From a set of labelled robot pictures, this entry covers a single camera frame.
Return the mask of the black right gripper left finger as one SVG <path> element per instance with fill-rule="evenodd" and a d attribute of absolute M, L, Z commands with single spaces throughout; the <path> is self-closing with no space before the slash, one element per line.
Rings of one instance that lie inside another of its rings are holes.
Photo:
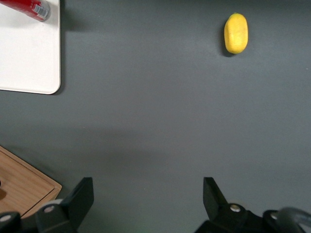
<path fill-rule="evenodd" d="M 93 203 L 93 179 L 84 177 L 64 199 L 50 201 L 35 213 L 38 232 L 78 232 Z"/>

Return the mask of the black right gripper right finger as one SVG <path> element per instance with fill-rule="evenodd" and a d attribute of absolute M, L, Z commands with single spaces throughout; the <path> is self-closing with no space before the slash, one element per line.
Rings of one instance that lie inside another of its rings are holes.
<path fill-rule="evenodd" d="M 203 181 L 203 203 L 206 220 L 197 233 L 263 233 L 261 217 L 236 203 L 229 203 L 215 180 L 205 177 Z"/>

